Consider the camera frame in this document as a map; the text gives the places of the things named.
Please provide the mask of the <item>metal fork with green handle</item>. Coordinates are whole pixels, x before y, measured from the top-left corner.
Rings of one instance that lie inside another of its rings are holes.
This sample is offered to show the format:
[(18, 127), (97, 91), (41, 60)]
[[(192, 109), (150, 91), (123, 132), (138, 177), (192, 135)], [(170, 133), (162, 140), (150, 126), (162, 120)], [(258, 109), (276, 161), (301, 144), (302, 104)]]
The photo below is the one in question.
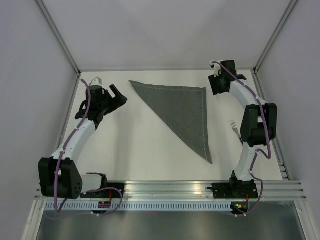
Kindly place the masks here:
[(230, 122), (230, 125), (231, 125), (231, 128), (232, 128), (233, 132), (237, 135), (239, 141), (240, 141), (241, 144), (243, 145), (243, 144), (244, 144), (244, 141), (243, 141), (243, 139), (242, 139), (242, 137), (241, 137), (241, 134), (240, 134), (240, 132), (239, 132), (239, 130), (238, 130), (238, 128), (237, 128), (237, 125), (236, 125), (235, 121), (232, 120), (232, 121)]

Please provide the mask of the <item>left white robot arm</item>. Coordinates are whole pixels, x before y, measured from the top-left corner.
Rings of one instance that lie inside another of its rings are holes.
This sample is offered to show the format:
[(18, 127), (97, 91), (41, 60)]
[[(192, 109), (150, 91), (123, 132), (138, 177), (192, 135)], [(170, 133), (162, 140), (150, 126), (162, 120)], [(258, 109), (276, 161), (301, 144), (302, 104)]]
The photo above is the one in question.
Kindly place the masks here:
[(115, 85), (109, 91), (100, 85), (86, 88), (86, 99), (75, 114), (73, 130), (60, 147), (38, 163), (41, 193), (44, 197), (76, 200), (87, 192), (98, 198), (109, 193), (106, 174), (88, 172), (80, 174), (77, 161), (89, 138), (96, 132), (104, 117), (127, 103)]

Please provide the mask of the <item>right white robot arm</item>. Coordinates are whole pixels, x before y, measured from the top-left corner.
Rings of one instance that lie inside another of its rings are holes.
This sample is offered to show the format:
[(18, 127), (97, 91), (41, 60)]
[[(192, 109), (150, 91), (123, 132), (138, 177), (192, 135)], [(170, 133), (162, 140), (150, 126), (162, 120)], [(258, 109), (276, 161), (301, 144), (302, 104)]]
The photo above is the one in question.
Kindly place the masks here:
[(258, 154), (271, 158), (271, 141), (277, 133), (278, 108), (259, 97), (247, 83), (244, 75), (238, 74), (234, 60), (211, 61), (213, 75), (208, 77), (212, 93), (232, 94), (244, 109), (240, 127), (243, 148), (237, 167), (228, 182), (214, 183), (209, 189), (215, 199), (258, 198), (254, 166)]

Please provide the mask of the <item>grey cloth napkin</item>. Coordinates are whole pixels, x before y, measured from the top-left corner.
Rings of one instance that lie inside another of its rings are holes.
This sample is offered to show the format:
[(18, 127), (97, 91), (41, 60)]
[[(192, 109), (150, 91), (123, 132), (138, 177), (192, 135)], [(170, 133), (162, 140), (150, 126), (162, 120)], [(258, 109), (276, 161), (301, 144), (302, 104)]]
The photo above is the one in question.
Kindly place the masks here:
[(205, 87), (130, 81), (137, 95), (197, 155), (212, 164)]

